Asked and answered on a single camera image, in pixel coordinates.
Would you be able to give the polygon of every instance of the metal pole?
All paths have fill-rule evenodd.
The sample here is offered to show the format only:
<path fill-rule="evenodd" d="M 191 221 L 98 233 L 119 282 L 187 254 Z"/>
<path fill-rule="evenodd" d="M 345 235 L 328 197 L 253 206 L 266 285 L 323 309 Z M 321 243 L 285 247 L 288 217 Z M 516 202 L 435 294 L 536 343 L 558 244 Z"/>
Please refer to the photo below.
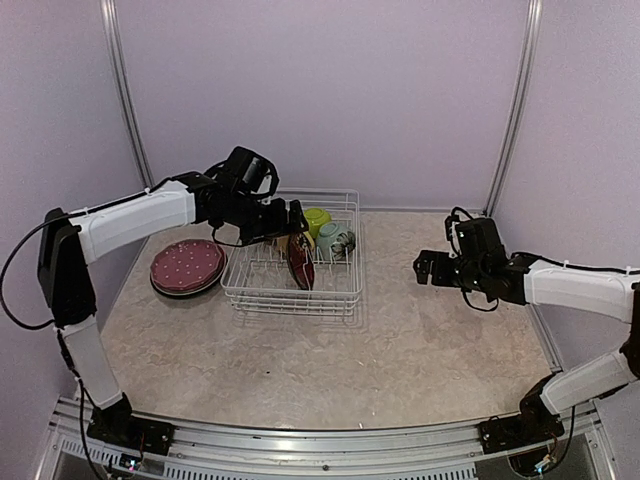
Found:
<path fill-rule="evenodd" d="M 122 113 L 129 134 L 129 140 L 131 141 L 136 168 L 138 169 L 138 174 L 140 175 L 140 180 L 142 180 L 143 185 L 145 187 L 152 187 L 155 185 L 155 182 L 153 181 L 151 168 L 149 167 L 149 162 L 147 161 L 147 156 L 142 144 L 142 138 L 140 137 L 140 130 L 133 110 L 133 102 L 131 101 L 129 83 L 127 82 L 127 72 L 122 54 L 115 1 L 100 0 L 100 6 L 105 35 L 107 37 L 107 46 L 109 48 L 109 56 L 111 57 L 111 67 L 113 68 L 113 74 L 116 80 L 116 88 L 122 105 Z"/>
<path fill-rule="evenodd" d="M 495 213 L 498 200 L 500 199 L 500 194 L 504 189 L 507 170 L 509 169 L 509 164 L 511 163 L 511 158 L 513 156 L 513 150 L 516 144 L 522 114 L 524 112 L 527 90 L 529 88 L 533 59 L 535 57 L 536 46 L 538 43 L 541 14 L 542 0 L 529 0 L 529 13 L 527 15 L 527 24 L 524 43 L 522 45 L 522 55 L 520 57 L 516 90 L 513 96 L 513 102 L 511 103 L 507 131 L 502 141 L 500 160 L 493 175 L 491 190 L 489 191 L 489 197 L 487 198 L 487 203 L 484 208 L 484 213 L 489 217 L 493 216 Z"/>

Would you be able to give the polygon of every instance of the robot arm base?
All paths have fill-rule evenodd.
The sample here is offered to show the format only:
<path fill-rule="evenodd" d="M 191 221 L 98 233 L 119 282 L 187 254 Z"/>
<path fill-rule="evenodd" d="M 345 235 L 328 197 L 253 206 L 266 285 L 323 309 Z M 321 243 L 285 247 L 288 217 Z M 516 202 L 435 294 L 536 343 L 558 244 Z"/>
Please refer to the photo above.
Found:
<path fill-rule="evenodd" d="M 131 415 L 126 395 L 114 405 L 93 410 L 87 436 L 138 452 L 166 456 L 175 427 L 167 422 Z"/>
<path fill-rule="evenodd" d="M 520 401 L 520 413 L 491 418 L 478 425 L 485 454 L 513 450 L 561 437 L 564 427 L 559 415 L 544 406 L 540 395 L 553 376 L 540 380 Z"/>

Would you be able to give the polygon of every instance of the stacked plates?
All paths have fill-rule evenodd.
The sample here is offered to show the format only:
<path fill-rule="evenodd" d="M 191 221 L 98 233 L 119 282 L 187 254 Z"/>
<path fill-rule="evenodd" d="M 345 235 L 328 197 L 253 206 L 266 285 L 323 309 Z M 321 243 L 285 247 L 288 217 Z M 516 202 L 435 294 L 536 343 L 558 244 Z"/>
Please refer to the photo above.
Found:
<path fill-rule="evenodd" d="M 220 245 L 210 240 L 182 240 L 155 256 L 151 285 L 167 297 L 191 297 L 218 283 L 226 263 L 227 256 Z"/>

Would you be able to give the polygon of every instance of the green cup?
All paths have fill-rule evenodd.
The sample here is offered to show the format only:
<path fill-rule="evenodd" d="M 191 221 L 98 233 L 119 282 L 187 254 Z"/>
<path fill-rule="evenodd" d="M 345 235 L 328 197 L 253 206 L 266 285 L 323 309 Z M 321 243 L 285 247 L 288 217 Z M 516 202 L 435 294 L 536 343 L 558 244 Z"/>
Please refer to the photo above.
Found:
<path fill-rule="evenodd" d="M 331 214 L 324 208 L 309 208 L 304 211 L 304 218 L 309 223 L 309 233 L 315 240 L 318 238 L 320 228 L 331 221 Z"/>

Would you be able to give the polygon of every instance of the metal frame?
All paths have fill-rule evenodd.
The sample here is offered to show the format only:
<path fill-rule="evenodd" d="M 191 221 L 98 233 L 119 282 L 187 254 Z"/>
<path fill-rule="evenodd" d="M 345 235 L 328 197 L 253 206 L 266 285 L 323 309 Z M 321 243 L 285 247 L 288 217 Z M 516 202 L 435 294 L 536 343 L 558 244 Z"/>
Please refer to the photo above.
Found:
<path fill-rule="evenodd" d="M 147 162 L 147 155 L 144 151 L 140 130 L 138 128 L 138 121 L 136 120 L 136 115 L 133 110 L 131 92 L 129 83 L 127 82 L 127 71 L 124 64 L 124 55 L 122 53 L 122 43 L 120 41 L 120 30 L 118 29 L 115 0 L 100 0 L 100 6 L 104 31 L 107 37 L 107 46 L 109 47 L 109 56 L 111 58 L 111 67 L 122 105 L 122 113 L 127 127 L 127 133 L 129 134 L 129 140 L 133 149 L 138 175 L 143 185 L 150 188 L 155 185 L 155 182 L 153 181 L 153 174 Z"/>
<path fill-rule="evenodd" d="M 79 412 L 78 401 L 64 398 L 58 401 L 49 423 L 47 447 L 36 479 L 52 478 L 60 450 L 78 457 L 84 456 L 78 448 Z M 200 474 L 201 478 L 207 478 L 208 474 L 209 478 L 220 475 L 221 478 L 247 480 L 277 477 L 377 480 L 416 478 L 418 474 L 426 477 L 446 471 L 468 472 L 469 469 L 475 474 L 473 465 L 478 461 L 531 448 L 484 455 L 478 439 L 477 420 L 385 430 L 291 431 L 240 428 L 139 415 L 169 421 L 177 427 L 167 457 L 145 455 L 149 464 L 163 474 L 145 473 L 145 478 L 194 479 L 199 478 L 197 475 Z M 89 418 L 91 409 L 86 406 L 87 422 Z M 562 420 L 568 431 L 570 413 L 566 412 Z M 587 440 L 596 445 L 592 445 L 591 456 L 598 479 L 614 480 L 608 443 L 602 436 L 602 425 L 591 402 L 576 409 L 575 435 L 580 434 L 585 434 Z M 92 439 L 88 442 L 91 456 L 98 463 L 101 459 L 133 453 Z"/>
<path fill-rule="evenodd" d="M 529 80 L 531 78 L 536 46 L 538 44 L 541 15 L 542 0 L 529 0 L 529 13 L 527 16 L 524 43 L 522 45 L 522 54 L 520 56 L 520 67 L 518 69 L 516 90 L 513 96 L 513 102 L 511 103 L 507 131 L 502 141 L 500 160 L 493 175 L 489 197 L 487 198 L 487 203 L 484 209 L 485 214 L 489 217 L 493 216 L 496 211 L 498 200 L 500 199 L 500 195 L 504 189 L 507 170 L 513 156 L 513 150 L 516 144 L 522 114 L 524 112 L 525 99 L 529 88 Z"/>

